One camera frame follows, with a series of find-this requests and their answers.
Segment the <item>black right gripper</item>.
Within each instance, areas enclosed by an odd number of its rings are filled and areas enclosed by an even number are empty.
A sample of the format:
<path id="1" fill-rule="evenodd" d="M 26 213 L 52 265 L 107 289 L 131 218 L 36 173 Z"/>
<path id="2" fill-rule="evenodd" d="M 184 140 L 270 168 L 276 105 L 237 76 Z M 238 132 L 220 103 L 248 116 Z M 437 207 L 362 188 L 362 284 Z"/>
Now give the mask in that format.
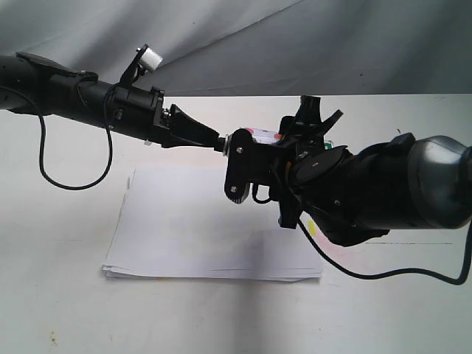
<path id="1" fill-rule="evenodd" d="M 255 142 L 244 128 L 229 137 L 224 192 L 230 201 L 243 203 L 250 184 L 276 185 L 282 228 L 296 228 L 303 212 L 315 221 L 333 222 L 340 198 L 328 192 L 334 175 L 352 154 L 345 145 L 325 147 L 325 134 L 343 112 L 338 109 L 322 121 L 320 103 L 320 97 L 302 95 L 296 115 L 282 118 L 277 145 Z M 282 158 L 284 148 L 288 157 Z"/>

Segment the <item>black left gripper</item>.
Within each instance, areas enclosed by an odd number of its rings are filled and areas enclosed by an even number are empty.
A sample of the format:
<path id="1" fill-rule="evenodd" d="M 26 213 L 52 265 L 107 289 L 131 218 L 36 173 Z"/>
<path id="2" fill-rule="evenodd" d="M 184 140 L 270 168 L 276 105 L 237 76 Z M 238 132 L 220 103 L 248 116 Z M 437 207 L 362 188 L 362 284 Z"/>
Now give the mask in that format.
<path id="1" fill-rule="evenodd" d="M 214 148 L 218 132 L 194 120 L 177 105 L 170 106 L 170 121 L 163 113 L 164 91 L 117 86 L 110 96 L 113 132 L 143 141 L 167 144 L 169 148 L 191 146 Z"/>

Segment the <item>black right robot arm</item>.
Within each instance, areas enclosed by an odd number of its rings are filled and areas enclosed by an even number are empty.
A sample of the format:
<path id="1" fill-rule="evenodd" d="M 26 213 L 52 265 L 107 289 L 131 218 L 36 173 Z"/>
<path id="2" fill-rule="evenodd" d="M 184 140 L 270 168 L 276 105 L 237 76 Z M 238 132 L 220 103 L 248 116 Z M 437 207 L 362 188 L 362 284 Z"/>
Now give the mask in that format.
<path id="1" fill-rule="evenodd" d="M 448 136 L 404 133 L 351 153 L 325 147 L 342 113 L 320 115 L 320 98 L 302 96 L 281 119 L 279 139 L 259 143 L 240 128 L 221 140 L 228 159 L 224 191 L 242 203 L 258 187 L 279 207 L 278 223 L 309 215 L 338 246 L 354 246 L 393 229 L 458 229 L 471 219 L 471 149 Z"/>

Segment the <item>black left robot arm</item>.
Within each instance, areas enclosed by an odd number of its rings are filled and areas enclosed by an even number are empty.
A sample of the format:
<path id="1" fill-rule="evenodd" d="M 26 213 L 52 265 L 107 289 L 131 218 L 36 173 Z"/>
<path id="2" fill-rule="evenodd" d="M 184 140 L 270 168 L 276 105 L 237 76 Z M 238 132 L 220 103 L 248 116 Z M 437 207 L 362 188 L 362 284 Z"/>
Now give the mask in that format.
<path id="1" fill-rule="evenodd" d="M 16 114 L 54 114 L 163 148 L 181 146 L 220 151 L 217 131 L 197 122 L 176 105 L 164 107 L 164 92 L 130 83 L 99 80 L 93 72 L 74 72 L 46 58 L 19 52 L 1 57 L 1 108 Z"/>

